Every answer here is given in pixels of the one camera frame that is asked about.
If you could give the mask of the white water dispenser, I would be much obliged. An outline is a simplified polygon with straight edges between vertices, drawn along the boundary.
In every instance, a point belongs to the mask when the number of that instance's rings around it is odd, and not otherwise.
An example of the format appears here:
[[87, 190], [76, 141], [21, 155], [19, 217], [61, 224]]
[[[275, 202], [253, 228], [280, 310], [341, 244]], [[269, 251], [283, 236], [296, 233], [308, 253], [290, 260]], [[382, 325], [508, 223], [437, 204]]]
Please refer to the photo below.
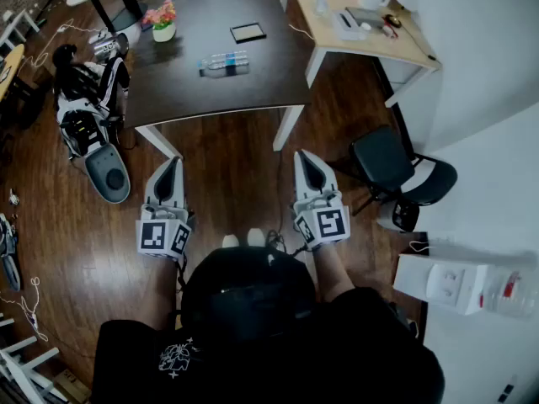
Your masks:
[[408, 247], [398, 258], [395, 290], [464, 316], [482, 310], [486, 263], [433, 257], [427, 242], [411, 241]]

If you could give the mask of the clear water jug red label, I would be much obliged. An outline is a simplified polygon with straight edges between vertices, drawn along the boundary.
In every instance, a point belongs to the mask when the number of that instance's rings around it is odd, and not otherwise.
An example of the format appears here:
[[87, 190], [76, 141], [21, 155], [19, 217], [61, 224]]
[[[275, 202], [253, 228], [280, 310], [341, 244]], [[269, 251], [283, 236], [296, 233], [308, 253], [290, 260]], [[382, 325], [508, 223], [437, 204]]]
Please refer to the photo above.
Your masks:
[[532, 318], [539, 310], [539, 269], [489, 267], [479, 302], [501, 316]]

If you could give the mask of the round wooden table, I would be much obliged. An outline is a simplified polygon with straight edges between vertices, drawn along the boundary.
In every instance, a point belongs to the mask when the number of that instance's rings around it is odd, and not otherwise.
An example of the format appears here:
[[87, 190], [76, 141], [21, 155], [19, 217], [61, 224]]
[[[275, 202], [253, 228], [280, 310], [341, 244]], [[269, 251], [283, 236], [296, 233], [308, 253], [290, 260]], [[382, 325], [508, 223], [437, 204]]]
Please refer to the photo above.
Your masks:
[[4, 59], [4, 68], [0, 71], [0, 102], [3, 100], [8, 88], [18, 73], [19, 66], [24, 59], [24, 45], [15, 46]]

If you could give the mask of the person's left forearm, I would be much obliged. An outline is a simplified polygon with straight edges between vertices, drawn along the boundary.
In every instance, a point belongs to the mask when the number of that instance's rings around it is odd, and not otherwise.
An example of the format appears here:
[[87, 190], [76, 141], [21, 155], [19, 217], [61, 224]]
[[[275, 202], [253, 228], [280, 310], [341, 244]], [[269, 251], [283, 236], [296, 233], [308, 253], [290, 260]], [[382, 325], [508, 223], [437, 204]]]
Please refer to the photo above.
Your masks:
[[175, 315], [178, 310], [177, 285], [179, 284], [179, 268], [178, 264], [170, 259], [159, 259], [157, 263], [157, 326], [165, 328], [169, 326], [172, 315]]

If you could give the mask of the person's black chest bag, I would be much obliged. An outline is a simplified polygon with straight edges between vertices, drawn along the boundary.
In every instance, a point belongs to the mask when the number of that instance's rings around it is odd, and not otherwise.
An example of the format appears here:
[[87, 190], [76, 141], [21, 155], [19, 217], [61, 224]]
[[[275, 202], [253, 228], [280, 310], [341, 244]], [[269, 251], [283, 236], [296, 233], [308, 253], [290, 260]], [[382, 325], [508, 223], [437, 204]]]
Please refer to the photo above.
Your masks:
[[271, 247], [211, 252], [184, 287], [183, 327], [211, 345], [248, 343], [296, 329], [316, 305], [307, 267]]

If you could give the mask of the stainless steel bin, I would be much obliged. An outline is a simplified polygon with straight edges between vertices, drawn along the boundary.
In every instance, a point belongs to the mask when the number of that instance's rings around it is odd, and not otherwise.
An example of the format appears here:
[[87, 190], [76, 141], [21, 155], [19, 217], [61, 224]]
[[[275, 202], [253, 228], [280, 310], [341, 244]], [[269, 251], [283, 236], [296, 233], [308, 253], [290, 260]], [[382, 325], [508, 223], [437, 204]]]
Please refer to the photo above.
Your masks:
[[89, 40], [93, 47], [94, 59], [98, 63], [107, 62], [115, 56], [124, 58], [129, 51], [129, 41], [124, 33], [99, 33]]

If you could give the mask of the person's black shirt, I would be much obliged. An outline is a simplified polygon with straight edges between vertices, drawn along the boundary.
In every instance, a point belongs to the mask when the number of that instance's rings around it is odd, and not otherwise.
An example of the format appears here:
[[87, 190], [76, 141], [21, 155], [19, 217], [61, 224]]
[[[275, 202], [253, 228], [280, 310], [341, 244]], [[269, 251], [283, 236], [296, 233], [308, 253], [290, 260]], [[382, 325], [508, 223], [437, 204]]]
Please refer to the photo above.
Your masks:
[[435, 354], [371, 288], [321, 304], [288, 335], [205, 343], [186, 327], [102, 325], [92, 404], [441, 404]]

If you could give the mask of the black office chair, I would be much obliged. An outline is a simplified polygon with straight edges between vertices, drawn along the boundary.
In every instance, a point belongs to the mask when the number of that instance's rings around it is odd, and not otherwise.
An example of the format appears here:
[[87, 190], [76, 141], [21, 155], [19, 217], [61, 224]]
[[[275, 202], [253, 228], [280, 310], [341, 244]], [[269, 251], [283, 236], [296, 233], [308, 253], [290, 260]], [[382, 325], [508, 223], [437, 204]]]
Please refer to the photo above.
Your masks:
[[415, 232], [420, 209], [442, 200], [457, 181], [456, 169], [447, 162], [421, 154], [410, 158], [388, 126], [354, 141], [349, 153], [370, 193], [353, 214], [377, 202], [377, 223], [390, 230]]

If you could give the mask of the grey flat book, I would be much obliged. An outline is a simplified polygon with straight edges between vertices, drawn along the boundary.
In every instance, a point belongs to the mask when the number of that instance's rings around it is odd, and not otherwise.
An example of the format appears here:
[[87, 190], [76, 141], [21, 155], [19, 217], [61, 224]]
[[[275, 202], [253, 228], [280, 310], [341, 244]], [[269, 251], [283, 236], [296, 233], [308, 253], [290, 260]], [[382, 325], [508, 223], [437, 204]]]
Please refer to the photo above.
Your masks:
[[369, 24], [373, 29], [381, 29], [385, 25], [385, 20], [377, 11], [353, 7], [346, 7], [345, 10], [359, 26]]

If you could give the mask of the white tissue box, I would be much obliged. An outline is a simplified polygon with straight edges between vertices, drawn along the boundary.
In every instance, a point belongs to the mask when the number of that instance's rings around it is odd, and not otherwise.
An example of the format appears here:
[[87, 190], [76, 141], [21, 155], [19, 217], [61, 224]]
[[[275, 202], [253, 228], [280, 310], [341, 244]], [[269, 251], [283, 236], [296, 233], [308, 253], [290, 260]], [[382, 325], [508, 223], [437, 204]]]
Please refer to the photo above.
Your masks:
[[359, 41], [366, 39], [367, 33], [347, 11], [333, 11], [331, 19], [334, 32], [340, 40]]

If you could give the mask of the clear plastic bottle blue label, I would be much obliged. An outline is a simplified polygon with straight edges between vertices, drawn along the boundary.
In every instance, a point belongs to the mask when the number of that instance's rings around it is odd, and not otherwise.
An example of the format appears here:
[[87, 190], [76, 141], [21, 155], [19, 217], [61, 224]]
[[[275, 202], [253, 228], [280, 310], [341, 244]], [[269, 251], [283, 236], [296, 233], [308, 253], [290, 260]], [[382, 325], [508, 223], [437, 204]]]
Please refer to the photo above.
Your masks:
[[198, 68], [205, 70], [221, 70], [232, 67], [247, 66], [249, 64], [248, 53], [244, 50], [231, 51], [222, 54], [214, 54], [198, 61]]

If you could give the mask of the cardboard box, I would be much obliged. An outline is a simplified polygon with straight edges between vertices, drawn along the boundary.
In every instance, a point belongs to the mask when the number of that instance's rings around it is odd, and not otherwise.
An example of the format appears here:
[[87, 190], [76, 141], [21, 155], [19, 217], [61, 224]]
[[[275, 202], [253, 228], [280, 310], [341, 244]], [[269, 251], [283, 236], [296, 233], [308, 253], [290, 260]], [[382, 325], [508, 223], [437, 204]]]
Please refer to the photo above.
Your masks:
[[67, 399], [68, 404], [91, 404], [91, 390], [69, 369], [64, 369], [53, 380], [54, 388]]

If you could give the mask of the white chair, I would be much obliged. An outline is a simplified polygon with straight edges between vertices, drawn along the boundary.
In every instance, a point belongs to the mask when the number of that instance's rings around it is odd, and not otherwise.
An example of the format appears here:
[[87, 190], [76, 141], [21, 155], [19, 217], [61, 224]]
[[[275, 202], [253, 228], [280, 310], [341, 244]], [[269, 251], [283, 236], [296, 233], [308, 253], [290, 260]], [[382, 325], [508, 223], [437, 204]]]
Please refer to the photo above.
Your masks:
[[3, 32], [0, 34], [0, 49], [6, 45], [10, 50], [15, 47], [15, 44], [10, 40], [12, 35], [15, 35], [20, 43], [26, 42], [26, 36], [19, 30], [21, 24], [29, 26], [30, 33], [39, 33], [40, 27], [30, 17], [30, 14], [23, 9], [20, 13], [15, 14], [11, 10], [6, 10], [2, 16], [3, 22], [6, 24]]

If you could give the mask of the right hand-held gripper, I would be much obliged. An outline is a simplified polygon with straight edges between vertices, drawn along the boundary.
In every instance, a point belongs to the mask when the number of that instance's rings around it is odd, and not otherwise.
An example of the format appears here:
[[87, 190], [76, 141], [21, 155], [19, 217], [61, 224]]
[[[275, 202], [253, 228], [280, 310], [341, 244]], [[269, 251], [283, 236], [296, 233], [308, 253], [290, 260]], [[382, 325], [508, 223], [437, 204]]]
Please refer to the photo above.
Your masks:
[[294, 227], [309, 250], [350, 237], [350, 210], [333, 169], [319, 156], [299, 150], [294, 153], [296, 202]]

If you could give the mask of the black picture frame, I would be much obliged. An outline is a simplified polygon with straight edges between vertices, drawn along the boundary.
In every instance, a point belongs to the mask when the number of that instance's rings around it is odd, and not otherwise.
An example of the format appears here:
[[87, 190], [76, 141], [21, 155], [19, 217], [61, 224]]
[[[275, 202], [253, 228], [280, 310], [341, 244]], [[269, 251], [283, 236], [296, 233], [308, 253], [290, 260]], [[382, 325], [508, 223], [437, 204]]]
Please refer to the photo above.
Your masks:
[[231, 27], [230, 32], [237, 44], [262, 40], [267, 37], [260, 24], [257, 22]]

